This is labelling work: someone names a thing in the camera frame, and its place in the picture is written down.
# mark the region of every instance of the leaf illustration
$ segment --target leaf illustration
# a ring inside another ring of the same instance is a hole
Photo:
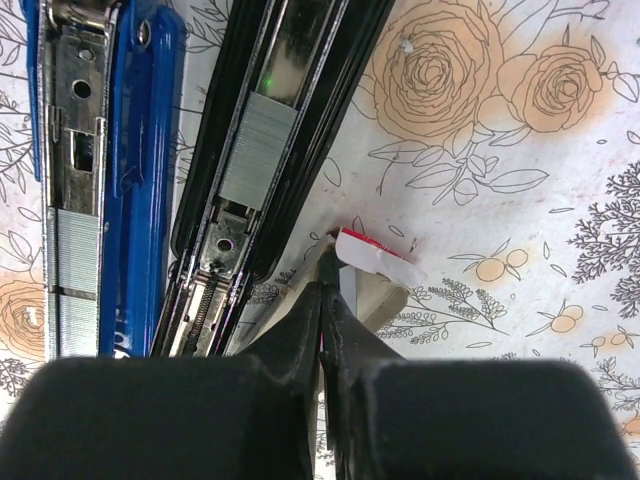
[[[24,260],[25,262],[29,262],[29,258],[33,253],[31,251],[31,245],[29,242],[20,234],[9,230],[9,244],[11,248],[16,253],[16,255]]]
[[[486,159],[485,163],[487,165],[487,173],[493,172],[493,169],[496,168],[496,165],[500,159],[498,157],[489,157]]]
[[[394,235],[399,236],[400,238],[404,238],[404,233],[402,233],[402,230],[400,230],[398,227],[396,227],[395,225],[389,225],[389,230],[391,231],[391,233],[393,233]]]
[[[557,4],[558,0],[523,0],[502,17],[498,32],[505,60],[533,45]]]
[[[497,193],[519,193],[537,187],[548,176],[542,170],[512,170],[494,178],[488,186]]]
[[[466,205],[478,196],[478,187],[468,178],[459,182],[453,189],[453,197],[460,206]]]
[[[436,163],[444,155],[444,148],[442,147],[429,147],[424,152],[419,153],[413,161],[414,167],[426,167],[428,165]]]
[[[613,80],[620,73],[618,69],[618,64],[616,62],[611,62],[609,68],[607,69],[607,80]]]
[[[200,15],[202,15],[205,18],[208,18],[210,20],[213,20],[214,22],[226,22],[227,21],[227,17],[218,9],[217,6],[214,7],[207,7],[207,8],[199,8],[196,6],[191,6],[191,9],[196,12],[199,13]]]
[[[495,252],[493,252],[493,253],[491,254],[491,257],[495,257],[495,256],[497,256],[497,255],[500,255],[502,252],[504,252],[504,251],[507,249],[507,247],[509,246],[509,242],[510,242],[510,241],[511,241],[511,239],[510,239],[510,238],[509,238],[509,239],[507,239],[507,240],[506,240],[502,245],[500,245],[500,246],[498,247],[498,249],[497,249]]]
[[[485,347],[490,347],[491,345],[493,345],[493,343],[491,342],[476,342],[476,343],[467,345],[466,348],[485,348]]]
[[[31,162],[20,162],[20,168],[22,168],[29,175],[33,175],[33,167],[31,166]]]
[[[18,170],[18,186],[20,187],[20,190],[22,191],[22,193],[26,193],[27,184],[24,179],[24,173],[22,173],[22,169],[20,168],[20,164],[18,164],[17,170]]]
[[[551,327],[551,322],[547,323],[545,326],[540,327],[537,330],[534,330],[533,332],[531,332],[531,333],[529,333],[528,335],[525,335],[525,336],[526,337],[533,337],[534,335],[538,335],[539,333],[544,332],[549,327]]]
[[[627,132],[627,139],[635,145],[640,145],[640,136],[638,136],[636,132],[629,130]]]
[[[538,315],[542,315],[545,318],[548,318],[549,320],[555,320],[556,316],[552,315],[551,313],[547,313],[547,312],[537,312]]]
[[[607,56],[604,53],[604,48],[600,45],[600,42],[594,37],[591,36],[591,56],[593,60],[596,62],[596,66],[598,68],[602,68],[604,62],[607,60]]]
[[[473,137],[473,122],[467,123],[459,130],[455,130],[443,142],[444,149],[454,158],[460,155]]]
[[[196,26],[196,30],[200,34],[200,36],[204,37],[206,34],[204,32],[204,27],[202,26],[202,23],[200,23],[200,20],[194,17],[193,24]]]
[[[527,138],[530,133],[531,128],[525,125],[518,130],[513,130],[505,133],[504,135],[500,135],[498,138],[492,140],[489,145],[492,147],[511,147]]]
[[[403,140],[369,152],[369,156],[394,163],[413,163],[428,147],[424,143]]]
[[[356,87],[351,103],[363,117],[368,118],[369,120],[375,120],[378,118],[373,94],[366,90],[362,85],[358,85]]]
[[[562,35],[562,46],[568,47],[569,43],[571,43],[571,34],[569,33],[569,25],[567,24],[567,28],[564,29],[564,34]]]
[[[507,271],[507,273],[509,275],[511,275],[513,278],[517,278],[518,280],[522,280],[522,277],[520,276],[518,271],[515,268],[513,268],[511,265],[506,265],[505,264],[504,268]]]
[[[487,174],[487,164],[485,163],[484,158],[479,157],[478,155],[471,155],[467,160],[467,168],[474,175],[478,175],[479,177],[484,177]]]
[[[638,103],[640,97],[640,84],[638,79],[630,73],[621,73],[613,79],[613,89],[630,102]]]
[[[469,265],[467,265],[467,268],[465,268],[465,269],[462,271],[462,273],[466,273],[466,272],[468,272],[469,270],[471,270],[472,268],[477,267],[479,263],[480,263],[480,262],[473,262],[473,263],[470,263]]]
[[[442,163],[419,173],[406,184],[411,188],[438,188],[450,183],[458,169],[450,163]]]
[[[41,222],[42,221],[42,219],[40,218],[40,215],[38,215],[36,212],[33,212],[33,211],[29,210],[28,208],[18,207],[18,212],[24,218],[26,218],[27,220],[31,220],[32,222]]]
[[[8,67],[9,65],[13,65],[14,63],[16,63],[16,60],[18,60],[18,56],[20,55],[21,46],[22,45],[17,44],[15,47],[9,50],[7,58],[5,58],[4,63],[2,64],[3,67]]]
[[[448,260],[484,260],[484,255],[478,255],[475,253],[464,253],[462,255],[454,255],[453,257],[448,257]]]
[[[190,45],[187,47],[189,53],[202,53],[211,48],[211,45]]]
[[[353,222],[351,223],[351,229],[354,232],[358,232],[363,235],[366,235],[364,231],[364,224],[362,223],[362,218],[360,218],[360,215],[358,215],[356,218],[353,219]]]
[[[373,92],[375,92],[376,89],[375,79],[371,75],[368,75],[366,73],[360,77],[360,83],[358,85],[364,88],[371,95],[373,95]]]
[[[575,210],[575,208],[571,208],[571,207],[552,208],[551,210],[549,210],[549,213],[565,213],[565,212],[571,212],[572,210]]]
[[[560,275],[562,275],[564,278],[567,278],[567,272],[565,272],[565,271],[562,269],[562,267],[561,267],[560,265],[556,265],[555,263],[552,263],[552,264],[550,265],[550,267],[551,267],[554,271],[556,271],[556,272],[558,272]]]
[[[342,172],[340,172],[340,167],[333,158],[327,157],[322,174],[334,187],[339,188],[342,185]]]

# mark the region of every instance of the metal slider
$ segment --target metal slider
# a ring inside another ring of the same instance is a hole
[[[48,20],[39,33],[47,357],[96,355],[118,8],[60,0],[41,8]]]

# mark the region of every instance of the stapler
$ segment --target stapler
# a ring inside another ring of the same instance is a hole
[[[184,25],[153,0],[22,0],[45,355],[144,356],[164,295]]]
[[[252,285],[282,254],[393,3],[233,3],[152,356],[225,353]]]

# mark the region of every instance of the tree illustration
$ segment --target tree illustration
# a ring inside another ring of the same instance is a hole
[[[609,177],[607,194],[615,200],[590,205],[589,219],[576,224],[579,233],[569,240],[582,250],[572,278],[581,284],[608,271],[627,271],[610,296],[622,305],[620,316],[632,318],[640,311],[640,161]]]

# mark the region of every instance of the stapler magazine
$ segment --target stapler magazine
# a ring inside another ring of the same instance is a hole
[[[45,355],[144,356],[164,294],[184,26],[153,0],[23,0]]]

